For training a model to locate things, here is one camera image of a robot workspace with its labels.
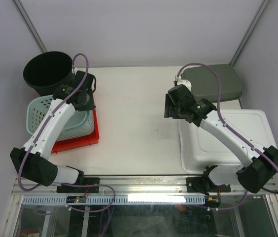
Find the light blue perforated basket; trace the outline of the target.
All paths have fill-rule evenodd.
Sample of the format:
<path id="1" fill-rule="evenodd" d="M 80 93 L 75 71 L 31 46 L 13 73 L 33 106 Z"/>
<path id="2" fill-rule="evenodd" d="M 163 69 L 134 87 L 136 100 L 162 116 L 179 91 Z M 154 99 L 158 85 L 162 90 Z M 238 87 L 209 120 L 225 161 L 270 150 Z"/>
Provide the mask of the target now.
<path id="1" fill-rule="evenodd" d="M 44 116 L 49 110 L 52 100 L 52 95 L 40 96 L 28 104 L 25 116 L 25 129 L 29 135 L 33 135 L 39 127 Z M 64 141 L 90 135 L 94 129 L 95 125 L 93 112 L 77 111 L 63 127 L 57 141 Z"/>

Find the grey-green plastic tray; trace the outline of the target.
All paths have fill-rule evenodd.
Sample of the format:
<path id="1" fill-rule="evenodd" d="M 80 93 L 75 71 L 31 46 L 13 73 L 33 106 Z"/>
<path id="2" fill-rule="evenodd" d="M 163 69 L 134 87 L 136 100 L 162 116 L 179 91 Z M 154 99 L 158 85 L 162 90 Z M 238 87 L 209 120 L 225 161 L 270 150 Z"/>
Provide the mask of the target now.
<path id="1" fill-rule="evenodd" d="M 243 84 L 233 67 L 228 64 L 215 64 L 209 67 L 219 78 L 221 102 L 236 100 L 242 96 Z M 183 71 L 181 78 L 191 82 L 191 93 L 195 100 L 207 99 L 212 103 L 217 102 L 219 85 L 216 76 L 210 70 L 202 66 L 191 67 Z"/>

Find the black plastic bucket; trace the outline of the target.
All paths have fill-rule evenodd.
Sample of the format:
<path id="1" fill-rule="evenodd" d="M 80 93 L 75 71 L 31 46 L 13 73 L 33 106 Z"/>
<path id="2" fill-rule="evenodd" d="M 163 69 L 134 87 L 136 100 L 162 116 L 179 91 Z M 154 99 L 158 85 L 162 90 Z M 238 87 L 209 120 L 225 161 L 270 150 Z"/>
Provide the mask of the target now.
<path id="1" fill-rule="evenodd" d="M 52 95 L 58 86 L 73 80 L 72 58 L 50 51 L 31 59 L 23 70 L 25 83 L 40 96 Z"/>

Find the white plastic tub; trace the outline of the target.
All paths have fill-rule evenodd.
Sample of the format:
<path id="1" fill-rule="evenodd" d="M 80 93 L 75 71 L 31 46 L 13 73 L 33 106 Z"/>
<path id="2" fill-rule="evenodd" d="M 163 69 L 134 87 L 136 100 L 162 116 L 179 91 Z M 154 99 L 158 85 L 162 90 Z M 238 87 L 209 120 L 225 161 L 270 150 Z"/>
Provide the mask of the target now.
<path id="1" fill-rule="evenodd" d="M 259 155 L 226 126 L 260 151 L 276 143 L 263 111 L 231 109 L 221 113 L 224 121 L 212 111 L 199 127 L 183 119 L 178 121 L 181 165 L 193 175 L 203 174 L 206 167 L 214 166 L 209 179 L 215 185 L 238 185 L 236 172 Z"/>

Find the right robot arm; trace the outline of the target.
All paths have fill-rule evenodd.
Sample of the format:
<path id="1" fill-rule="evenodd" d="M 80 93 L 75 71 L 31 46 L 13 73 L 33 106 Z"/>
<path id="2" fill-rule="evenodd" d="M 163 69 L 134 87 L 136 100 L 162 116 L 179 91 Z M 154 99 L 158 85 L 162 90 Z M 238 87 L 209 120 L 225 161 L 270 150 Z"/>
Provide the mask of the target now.
<path id="1" fill-rule="evenodd" d="M 167 92 L 164 116 L 178 120 L 182 168 L 200 176 L 197 191 L 240 185 L 256 194 L 276 175 L 278 149 L 262 111 L 219 110 L 180 84 Z"/>

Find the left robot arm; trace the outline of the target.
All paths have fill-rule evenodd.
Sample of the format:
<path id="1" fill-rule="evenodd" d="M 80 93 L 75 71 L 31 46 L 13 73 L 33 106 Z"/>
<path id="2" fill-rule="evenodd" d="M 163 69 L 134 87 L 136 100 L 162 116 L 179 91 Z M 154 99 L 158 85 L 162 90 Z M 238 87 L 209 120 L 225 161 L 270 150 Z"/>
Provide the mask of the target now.
<path id="1" fill-rule="evenodd" d="M 83 171 L 55 165 L 49 158 L 57 138 L 74 113 L 95 109 L 93 93 L 96 87 L 97 79 L 93 74 L 77 71 L 72 81 L 55 90 L 48 112 L 32 137 L 22 148 L 12 149 L 10 158 L 21 190 L 29 192 L 54 183 L 67 184 L 74 192 L 84 188 Z"/>

